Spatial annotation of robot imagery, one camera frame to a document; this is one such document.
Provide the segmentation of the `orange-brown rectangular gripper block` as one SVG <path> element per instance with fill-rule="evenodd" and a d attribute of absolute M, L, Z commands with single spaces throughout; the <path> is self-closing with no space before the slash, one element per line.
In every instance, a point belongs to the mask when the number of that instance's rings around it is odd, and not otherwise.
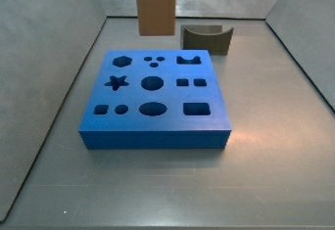
<path fill-rule="evenodd" d="M 143 36 L 173 35 L 175 0 L 136 0 Z"/>

